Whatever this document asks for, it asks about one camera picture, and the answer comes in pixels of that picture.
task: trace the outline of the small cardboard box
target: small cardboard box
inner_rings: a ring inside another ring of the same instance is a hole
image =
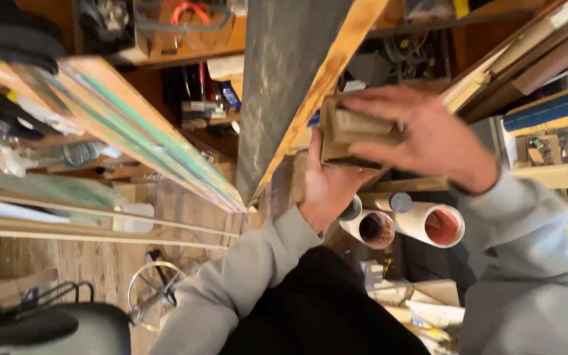
[[[339,102],[345,97],[347,95],[328,96],[321,105],[319,128],[324,135],[321,162],[380,170],[383,166],[379,163],[350,155],[348,149],[351,142],[377,141],[395,144],[402,141],[402,132],[397,125],[382,122],[379,118],[339,110]]]

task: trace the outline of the person's left hand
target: person's left hand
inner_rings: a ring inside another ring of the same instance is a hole
[[[312,128],[305,174],[305,195],[298,204],[299,212],[312,229],[319,233],[350,204],[363,182],[377,171],[341,165],[323,165],[320,161],[322,134]]]

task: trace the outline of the person's right hand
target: person's right hand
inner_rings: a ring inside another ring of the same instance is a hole
[[[441,100],[406,86],[385,86],[352,93],[346,109],[405,125],[398,145],[356,142],[350,153],[426,175],[444,175],[468,192],[482,194],[497,182],[497,158]]]

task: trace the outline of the box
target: box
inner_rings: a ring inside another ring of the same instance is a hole
[[[377,141],[386,144],[402,141],[403,134],[398,125],[379,118],[367,117],[342,110],[337,112],[338,104],[347,95],[326,97],[321,105],[319,128],[323,132],[321,162],[334,165],[349,165],[380,170],[382,165],[366,159],[353,157],[348,152],[352,141]]]

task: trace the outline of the gray sweatshirt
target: gray sweatshirt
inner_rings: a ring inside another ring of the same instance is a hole
[[[462,354],[568,354],[568,206],[553,191],[503,171],[495,187],[463,197],[488,233],[491,264],[467,292]],[[151,355],[217,354],[268,287],[322,243],[294,206],[243,234],[176,290]]]

